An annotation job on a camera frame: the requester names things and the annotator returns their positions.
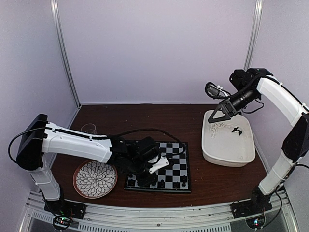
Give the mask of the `black and grey chessboard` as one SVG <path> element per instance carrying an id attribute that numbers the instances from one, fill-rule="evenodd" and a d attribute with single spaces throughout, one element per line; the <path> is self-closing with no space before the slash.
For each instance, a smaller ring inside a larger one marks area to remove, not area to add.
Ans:
<path id="1" fill-rule="evenodd" d="M 141 187 L 138 185 L 136 177 L 135 186 L 129 186 L 129 176 L 126 177 L 124 190 L 139 191 L 139 192 L 164 192 L 164 193 L 191 193 L 191 172 L 189 165 L 188 143 L 183 142 L 181 145 L 178 142 L 157 142 L 162 156 L 166 156 L 169 165 L 156 171 L 157 183 L 160 180 L 165 181 L 165 188 L 152 188 L 151 185 Z M 182 187 L 182 177 L 187 176 L 186 187 Z M 173 182 L 180 183 L 180 189 L 173 189 Z"/>

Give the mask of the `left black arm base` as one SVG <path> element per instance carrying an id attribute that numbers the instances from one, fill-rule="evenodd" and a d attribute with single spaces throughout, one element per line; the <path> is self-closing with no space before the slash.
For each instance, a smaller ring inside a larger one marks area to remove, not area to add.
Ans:
<path id="1" fill-rule="evenodd" d="M 43 199 L 45 206 L 44 210 L 51 212 L 53 215 L 62 215 L 68 218 L 83 219 L 86 205 L 83 203 L 70 202 L 64 199 L 57 201 L 48 201 Z"/>

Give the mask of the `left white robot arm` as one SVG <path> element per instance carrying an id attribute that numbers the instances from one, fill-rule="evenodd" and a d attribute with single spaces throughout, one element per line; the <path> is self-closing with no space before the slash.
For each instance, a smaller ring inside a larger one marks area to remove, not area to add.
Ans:
<path id="1" fill-rule="evenodd" d="M 45 153 L 67 154 L 113 165 L 135 175 L 142 186 L 152 183 L 156 171 L 169 164 L 152 137 L 130 142 L 120 135 L 69 130 L 49 122 L 45 114 L 37 115 L 19 136 L 16 163 L 30 173 L 46 205 L 60 215 L 66 214 L 70 207 L 64 199 L 63 188 L 43 161 Z"/>

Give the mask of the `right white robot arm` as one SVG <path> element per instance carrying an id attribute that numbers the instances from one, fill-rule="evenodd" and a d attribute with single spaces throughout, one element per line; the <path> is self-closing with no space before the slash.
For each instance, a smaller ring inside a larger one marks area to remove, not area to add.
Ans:
<path id="1" fill-rule="evenodd" d="M 265 68 L 235 69 L 229 77 L 236 89 L 231 94 L 222 87 L 208 82 L 205 93 L 219 100 L 209 123 L 228 122 L 255 100 L 265 98 L 281 114 L 284 132 L 279 156 L 271 170 L 253 189 L 248 210 L 258 213 L 269 202 L 272 194 L 288 180 L 295 166 L 309 151 L 309 108 L 298 99 L 274 74 Z"/>

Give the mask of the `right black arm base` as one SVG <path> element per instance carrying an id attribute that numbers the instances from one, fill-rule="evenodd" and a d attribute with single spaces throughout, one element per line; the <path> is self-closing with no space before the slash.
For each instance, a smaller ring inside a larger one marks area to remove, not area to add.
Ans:
<path id="1" fill-rule="evenodd" d="M 230 205 L 230 208 L 234 218 L 242 218 L 271 210 L 272 204 L 270 202 L 266 202 L 262 205 L 258 205 L 254 204 L 252 200 L 246 200 L 242 202 L 234 202 Z"/>

